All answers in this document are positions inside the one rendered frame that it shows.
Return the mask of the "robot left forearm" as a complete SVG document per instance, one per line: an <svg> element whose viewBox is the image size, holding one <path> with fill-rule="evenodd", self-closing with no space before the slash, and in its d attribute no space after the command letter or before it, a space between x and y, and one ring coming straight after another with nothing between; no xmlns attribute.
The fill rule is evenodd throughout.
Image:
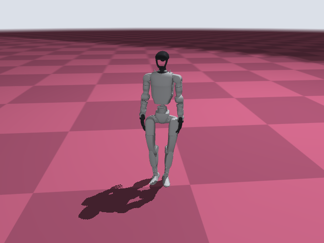
<svg viewBox="0 0 324 243"><path fill-rule="evenodd" d="M184 114L184 109L183 109L184 103L178 103L176 105L177 105L178 119L179 119L179 117L182 117L182 121L183 121L184 120L184 115L183 115Z"/></svg>

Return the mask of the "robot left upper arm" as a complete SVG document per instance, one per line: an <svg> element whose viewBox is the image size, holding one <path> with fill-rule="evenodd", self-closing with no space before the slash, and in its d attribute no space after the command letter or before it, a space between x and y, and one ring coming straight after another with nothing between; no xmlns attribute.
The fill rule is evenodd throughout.
<svg viewBox="0 0 324 243"><path fill-rule="evenodd" d="M173 82L175 84L175 91L176 91L176 97L175 101L176 103L183 103L182 98L182 76L178 74L172 74Z"/></svg>

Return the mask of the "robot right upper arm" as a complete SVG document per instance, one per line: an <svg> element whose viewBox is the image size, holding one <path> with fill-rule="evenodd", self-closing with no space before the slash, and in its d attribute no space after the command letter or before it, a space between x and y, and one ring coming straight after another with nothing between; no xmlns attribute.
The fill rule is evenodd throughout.
<svg viewBox="0 0 324 243"><path fill-rule="evenodd" d="M148 101L150 99L149 89L150 89L150 76L152 73L147 73L143 76L143 94L142 100Z"/></svg>

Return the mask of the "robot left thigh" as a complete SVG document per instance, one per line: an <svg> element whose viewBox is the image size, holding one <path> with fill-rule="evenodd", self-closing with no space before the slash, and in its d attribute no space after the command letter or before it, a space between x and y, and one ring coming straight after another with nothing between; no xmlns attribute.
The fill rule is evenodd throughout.
<svg viewBox="0 0 324 243"><path fill-rule="evenodd" d="M168 145L165 146L165 154L170 152L174 152L174 148L176 145L178 132L178 118L176 116L169 115L169 133L168 133Z"/></svg>

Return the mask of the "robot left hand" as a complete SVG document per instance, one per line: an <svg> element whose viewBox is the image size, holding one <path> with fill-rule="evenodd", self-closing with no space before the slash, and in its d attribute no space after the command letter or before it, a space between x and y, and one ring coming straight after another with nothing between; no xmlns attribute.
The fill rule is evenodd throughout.
<svg viewBox="0 0 324 243"><path fill-rule="evenodd" d="M179 117L179 119L178 119L178 123L179 123L179 125L178 125L178 129L177 129L176 133L177 133L177 132L179 133L180 129L182 128L182 123L183 123L183 122L184 122L184 121L182 121L182 117Z"/></svg>

